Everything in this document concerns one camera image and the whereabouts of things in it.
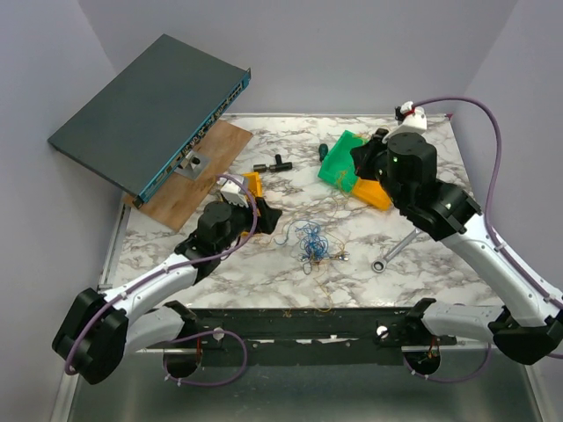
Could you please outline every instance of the marble tabletop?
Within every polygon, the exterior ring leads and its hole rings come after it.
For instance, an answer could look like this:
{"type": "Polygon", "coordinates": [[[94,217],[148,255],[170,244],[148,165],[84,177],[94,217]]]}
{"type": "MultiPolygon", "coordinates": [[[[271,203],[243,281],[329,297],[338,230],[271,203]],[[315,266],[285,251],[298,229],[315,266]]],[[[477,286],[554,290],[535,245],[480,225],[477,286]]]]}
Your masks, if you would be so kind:
{"type": "MultiPolygon", "coordinates": [[[[273,162],[275,154],[293,163],[292,171],[261,175],[267,203],[283,210],[274,240],[282,243],[286,236],[289,240],[278,245],[270,236],[256,236],[205,280],[169,300],[202,308],[408,306],[429,296],[454,303],[500,303],[461,258],[425,234],[393,259],[384,273],[371,270],[371,262],[408,235],[413,225],[394,208],[379,211],[321,181],[318,145],[324,142],[331,148],[344,130],[368,137],[378,127],[394,126],[391,116],[228,115],[225,119],[254,134],[230,167],[231,173],[273,162]],[[303,252],[295,231],[303,223],[294,223],[288,233],[288,223],[295,219],[320,224],[329,251],[339,251],[342,242],[349,261],[324,261],[306,274],[298,259],[303,252]]],[[[449,120],[429,118],[425,137],[438,150],[439,177],[470,191],[449,120]]],[[[120,286],[162,262],[194,230],[203,207],[213,199],[209,195],[179,233],[131,210],[110,282],[120,286]]]]}

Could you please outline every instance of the gray wall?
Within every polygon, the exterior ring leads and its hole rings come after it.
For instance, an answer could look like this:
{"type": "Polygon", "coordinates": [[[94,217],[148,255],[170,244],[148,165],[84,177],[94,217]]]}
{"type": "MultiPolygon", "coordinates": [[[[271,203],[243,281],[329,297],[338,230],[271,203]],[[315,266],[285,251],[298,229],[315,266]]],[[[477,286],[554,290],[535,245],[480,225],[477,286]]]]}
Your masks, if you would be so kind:
{"type": "Polygon", "coordinates": [[[233,111],[284,113],[391,113],[462,94],[515,3],[80,0],[116,70],[169,33],[252,67],[233,111]]]}
{"type": "MultiPolygon", "coordinates": [[[[481,65],[467,95],[492,107],[501,125],[504,157],[493,220],[515,250],[563,288],[563,3],[520,0],[481,65]]],[[[472,185],[483,200],[493,166],[493,130],[464,105],[454,130],[472,185]]],[[[541,362],[563,419],[563,362],[541,362]]]]}
{"type": "Polygon", "coordinates": [[[3,2],[0,62],[0,420],[46,421],[50,343],[99,278],[118,200],[47,138],[114,71],[75,0],[3,2]]]}

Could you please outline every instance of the wrench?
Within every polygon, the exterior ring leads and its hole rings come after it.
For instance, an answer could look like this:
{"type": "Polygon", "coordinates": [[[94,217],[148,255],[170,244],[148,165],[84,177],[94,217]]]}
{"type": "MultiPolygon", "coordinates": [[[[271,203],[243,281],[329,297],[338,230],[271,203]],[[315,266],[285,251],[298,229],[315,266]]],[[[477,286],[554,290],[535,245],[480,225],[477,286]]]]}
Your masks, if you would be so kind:
{"type": "Polygon", "coordinates": [[[382,273],[385,271],[387,264],[395,258],[397,255],[403,251],[407,245],[409,245],[418,235],[420,234],[420,229],[414,229],[411,231],[407,237],[401,240],[398,244],[393,246],[393,248],[383,255],[380,259],[376,259],[371,263],[371,269],[376,273],[382,273]]]}

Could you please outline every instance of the wooden board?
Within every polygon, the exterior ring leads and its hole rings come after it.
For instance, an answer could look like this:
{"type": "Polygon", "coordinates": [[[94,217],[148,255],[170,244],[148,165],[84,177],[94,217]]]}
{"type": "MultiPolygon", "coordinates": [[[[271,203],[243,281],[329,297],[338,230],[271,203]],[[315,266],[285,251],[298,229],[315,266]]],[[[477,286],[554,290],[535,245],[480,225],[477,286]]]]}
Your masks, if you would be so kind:
{"type": "MultiPolygon", "coordinates": [[[[251,138],[250,132],[219,120],[194,148],[210,160],[203,173],[190,180],[174,172],[139,211],[179,231],[215,184],[215,175],[229,169],[251,138]]],[[[124,202],[133,207],[130,195],[124,202]]]]}

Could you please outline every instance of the tangled blue wire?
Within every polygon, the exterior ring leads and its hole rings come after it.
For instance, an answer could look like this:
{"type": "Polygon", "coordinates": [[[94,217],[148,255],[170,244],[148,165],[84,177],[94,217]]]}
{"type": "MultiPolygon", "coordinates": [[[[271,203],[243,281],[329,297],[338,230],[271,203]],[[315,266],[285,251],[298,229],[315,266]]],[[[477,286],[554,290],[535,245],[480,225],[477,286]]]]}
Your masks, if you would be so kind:
{"type": "Polygon", "coordinates": [[[322,258],[328,258],[328,239],[320,235],[321,226],[317,222],[302,219],[294,220],[289,225],[283,242],[279,243],[277,240],[274,241],[279,245],[286,244],[289,240],[289,229],[296,222],[306,222],[305,225],[295,230],[297,237],[301,238],[299,247],[304,251],[304,256],[309,261],[319,261],[322,258]]]}

